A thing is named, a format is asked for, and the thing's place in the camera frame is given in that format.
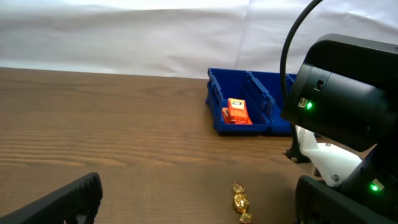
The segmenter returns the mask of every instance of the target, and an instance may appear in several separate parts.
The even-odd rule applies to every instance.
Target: blue storage box
[[[289,123],[280,118],[283,106],[278,73],[249,72],[219,68],[208,69],[209,82],[206,103],[213,117],[213,126],[220,134],[273,134],[290,133]],[[290,90],[295,75],[287,75]],[[226,124],[222,108],[228,107],[228,98],[246,101],[253,125]]]

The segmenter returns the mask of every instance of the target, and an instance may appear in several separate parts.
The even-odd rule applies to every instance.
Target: black cable
[[[284,48],[282,49],[282,54],[280,56],[280,87],[282,89],[282,96],[284,101],[287,99],[287,86],[286,86],[286,60],[287,60],[287,53],[289,52],[290,44],[292,43],[293,36],[296,33],[297,29],[299,28],[300,24],[304,21],[306,16],[312,11],[315,6],[317,6],[322,0],[313,0],[298,16],[296,21],[294,22],[292,28],[290,28],[289,33],[287,34]],[[299,146],[299,140],[297,137],[297,131],[294,124],[290,124],[290,130],[292,132],[293,144],[292,148]]]

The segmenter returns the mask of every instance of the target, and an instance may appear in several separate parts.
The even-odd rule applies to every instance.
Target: wood grain
[[[0,215],[99,172],[96,223],[237,223],[231,183],[256,223],[292,223],[307,168],[289,138],[219,136],[206,80],[0,69]]]

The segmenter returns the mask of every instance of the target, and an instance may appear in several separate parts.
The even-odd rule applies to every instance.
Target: gold wrapped candy
[[[239,222],[244,223],[244,224],[249,224],[251,223],[252,216],[249,214],[248,211],[248,206],[249,206],[249,200],[248,196],[244,194],[244,187],[243,185],[234,182],[232,184],[232,188],[234,189],[235,195],[234,195],[234,207],[236,211],[239,213],[242,213]]]

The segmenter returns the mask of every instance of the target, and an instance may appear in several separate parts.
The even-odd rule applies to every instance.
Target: white wall
[[[0,67],[207,78],[277,72],[309,0],[2,0]],[[288,72],[327,33],[398,44],[398,1],[324,0],[295,36]]]

